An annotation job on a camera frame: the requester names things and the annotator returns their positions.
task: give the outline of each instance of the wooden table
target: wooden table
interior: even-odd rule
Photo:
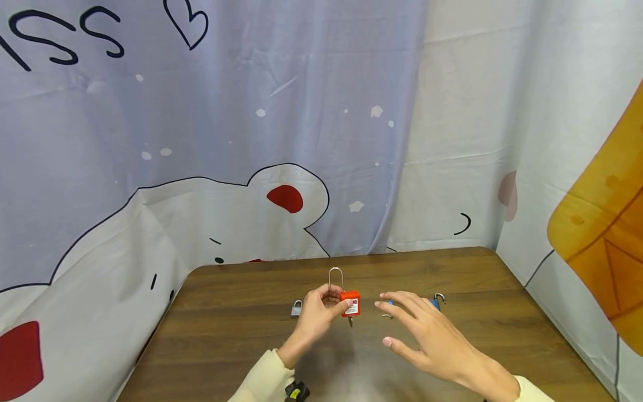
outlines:
[[[362,314],[352,329],[337,319],[299,362],[296,377],[311,389],[309,401],[480,402],[382,346],[386,335],[416,345],[373,306],[380,292],[400,289],[445,294],[442,311],[474,346],[557,402],[612,400],[500,258],[466,248],[198,268],[119,402],[227,401],[262,353],[291,333],[293,302],[327,282],[333,266],[342,268],[348,290],[361,293]]]

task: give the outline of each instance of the curtain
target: curtain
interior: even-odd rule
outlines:
[[[0,401],[113,399],[198,266],[385,248],[425,0],[0,12]]]
[[[497,247],[631,402],[643,395],[641,21],[640,1],[432,1],[388,242]]]

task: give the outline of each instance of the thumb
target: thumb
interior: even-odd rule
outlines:
[[[422,354],[409,348],[404,344],[404,342],[400,341],[399,339],[387,336],[382,340],[382,343],[384,344],[384,346],[394,351],[396,355],[409,361],[409,363],[411,363],[412,365],[419,367],[419,365],[421,364]]]
[[[332,316],[337,317],[338,315],[341,315],[346,310],[348,310],[352,305],[353,305],[353,299],[348,298],[346,300],[342,300],[341,302],[337,303],[335,306],[331,307]]]

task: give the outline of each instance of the red bear ear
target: red bear ear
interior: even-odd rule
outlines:
[[[38,385],[44,378],[38,321],[2,334],[0,356],[0,401],[11,401]]]
[[[282,185],[271,190],[266,196],[273,204],[281,206],[291,214],[296,214],[303,208],[303,198],[299,191],[289,185]]]

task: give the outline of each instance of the black object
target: black object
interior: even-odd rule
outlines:
[[[293,381],[292,384],[285,388],[285,402],[304,402],[310,395],[311,391],[303,381]]]

